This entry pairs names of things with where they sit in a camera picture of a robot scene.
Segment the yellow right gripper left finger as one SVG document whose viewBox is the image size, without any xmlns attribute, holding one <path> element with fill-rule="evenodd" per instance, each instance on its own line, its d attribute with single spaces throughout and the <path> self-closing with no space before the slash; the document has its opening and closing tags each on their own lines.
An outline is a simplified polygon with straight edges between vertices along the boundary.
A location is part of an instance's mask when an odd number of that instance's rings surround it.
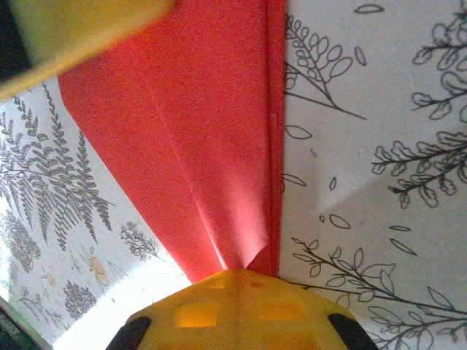
<svg viewBox="0 0 467 350">
<path fill-rule="evenodd" d="M 110 349 L 237 349 L 238 273 L 223 271 L 132 314 Z"/>
</svg>

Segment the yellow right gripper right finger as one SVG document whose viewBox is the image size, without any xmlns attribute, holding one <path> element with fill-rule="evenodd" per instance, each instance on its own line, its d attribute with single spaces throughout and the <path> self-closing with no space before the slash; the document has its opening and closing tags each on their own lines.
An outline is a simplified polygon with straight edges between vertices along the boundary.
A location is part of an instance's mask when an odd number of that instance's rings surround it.
<svg viewBox="0 0 467 350">
<path fill-rule="evenodd" d="M 238 349 L 375 349 L 338 303 L 249 270 L 236 272 Z"/>
</svg>

